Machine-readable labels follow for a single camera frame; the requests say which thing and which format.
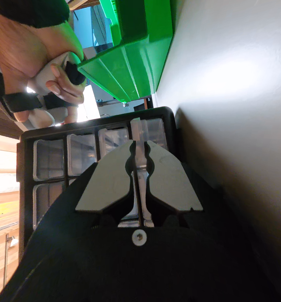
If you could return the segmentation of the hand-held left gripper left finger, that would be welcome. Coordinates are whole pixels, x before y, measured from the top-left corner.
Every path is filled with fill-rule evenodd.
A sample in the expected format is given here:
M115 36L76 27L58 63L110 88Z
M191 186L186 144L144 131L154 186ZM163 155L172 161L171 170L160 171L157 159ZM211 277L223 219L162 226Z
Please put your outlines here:
M107 153L97 164L75 208L78 212L123 218L134 207L131 176L136 142L128 140Z

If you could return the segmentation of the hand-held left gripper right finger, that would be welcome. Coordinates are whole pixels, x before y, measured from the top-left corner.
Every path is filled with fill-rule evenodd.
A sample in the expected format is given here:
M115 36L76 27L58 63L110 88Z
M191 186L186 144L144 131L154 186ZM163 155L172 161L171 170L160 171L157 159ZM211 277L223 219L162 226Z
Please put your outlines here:
M146 208L152 220L166 220L192 211L202 212L197 194L180 162L153 141L145 142Z

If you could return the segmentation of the black drawer cabinet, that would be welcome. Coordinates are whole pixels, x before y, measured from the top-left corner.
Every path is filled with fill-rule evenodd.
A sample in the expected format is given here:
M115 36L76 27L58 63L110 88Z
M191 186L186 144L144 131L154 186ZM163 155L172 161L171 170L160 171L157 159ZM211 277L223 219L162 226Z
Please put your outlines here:
M17 144L17 181L20 183L20 210L19 210L19 262L23 258L26 245L34 232L33 229L33 188L42 182L33 179L33 145L37 140L63 140L66 146L66 138L69 134L84 135L95 134L98 143L98 131L101 129L128 130L129 139L132 140L131 120L151 120L161 118L164 123L165 136L168 151L175 156L178 155L177 130L173 111L169 107L159 107L142 111L129 112L115 116L105 116L99 119L92 119L78 123L53 126L45 129L30 130L22 134ZM142 207L142 214L145 213L145 196L140 190L145 189L146 169L134 169L134 207L121 221L122 227L139 226L139 207ZM66 188L70 185L69 177L65 172L64 180Z

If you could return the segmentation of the clear plastic drawer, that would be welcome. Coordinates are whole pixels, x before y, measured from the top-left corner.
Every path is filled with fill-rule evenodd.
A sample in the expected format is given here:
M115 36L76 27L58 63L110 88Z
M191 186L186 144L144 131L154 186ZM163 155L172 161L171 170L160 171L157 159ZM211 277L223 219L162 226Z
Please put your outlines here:
M161 118L131 120L132 139L136 141L135 162L138 170L146 169L144 142L152 141L164 149L168 149L164 123Z

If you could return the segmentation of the green plastic bin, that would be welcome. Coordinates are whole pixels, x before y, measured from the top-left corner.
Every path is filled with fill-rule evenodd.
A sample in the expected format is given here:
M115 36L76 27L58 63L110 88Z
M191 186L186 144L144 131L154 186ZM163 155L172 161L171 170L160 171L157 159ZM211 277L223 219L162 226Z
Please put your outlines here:
M96 85L127 103L156 92L173 38L169 0L100 1L113 47L78 65Z

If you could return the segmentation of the person's right forearm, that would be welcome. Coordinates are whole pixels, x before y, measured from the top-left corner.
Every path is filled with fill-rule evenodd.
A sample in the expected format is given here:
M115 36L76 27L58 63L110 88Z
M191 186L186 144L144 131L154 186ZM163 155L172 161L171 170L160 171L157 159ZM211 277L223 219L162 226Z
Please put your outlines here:
M34 28L47 28L68 21L65 0L0 0L0 15Z

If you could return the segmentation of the person's right hand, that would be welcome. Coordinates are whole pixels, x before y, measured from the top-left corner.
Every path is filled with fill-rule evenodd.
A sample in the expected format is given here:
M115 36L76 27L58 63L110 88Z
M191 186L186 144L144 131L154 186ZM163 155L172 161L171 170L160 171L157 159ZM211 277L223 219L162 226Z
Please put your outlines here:
M75 53L81 61L84 58L81 43L67 21L36 29L0 14L0 68L6 95L27 92L28 81L65 52ZM49 91L68 103L83 104L86 82L73 85L56 64L51 70L54 80L46 82Z

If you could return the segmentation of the group of clear cabinet drawers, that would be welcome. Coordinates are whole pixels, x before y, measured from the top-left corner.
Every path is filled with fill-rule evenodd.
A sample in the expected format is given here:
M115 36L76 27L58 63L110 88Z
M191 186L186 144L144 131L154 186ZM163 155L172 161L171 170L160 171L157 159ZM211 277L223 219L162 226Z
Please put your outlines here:
M98 143L95 134L69 134L66 146L63 140L37 140L33 145L33 179L37 184L33 188L33 229L65 190L65 172L73 179L81 175L93 163L129 140L128 130L101 129L98 131Z

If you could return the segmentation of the metal light stand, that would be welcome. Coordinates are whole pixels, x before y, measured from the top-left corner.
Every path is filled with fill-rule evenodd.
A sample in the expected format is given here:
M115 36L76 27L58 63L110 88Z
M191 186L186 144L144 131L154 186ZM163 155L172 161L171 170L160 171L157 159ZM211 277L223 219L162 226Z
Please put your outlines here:
M96 103L97 103L98 107L103 107L103 106L107 106L107 105L114 105L114 104L121 104L121 105L123 105L123 107L129 107L129 103L121 102L117 99L108 100L108 101L103 101L102 99L99 99L99 100L96 100Z

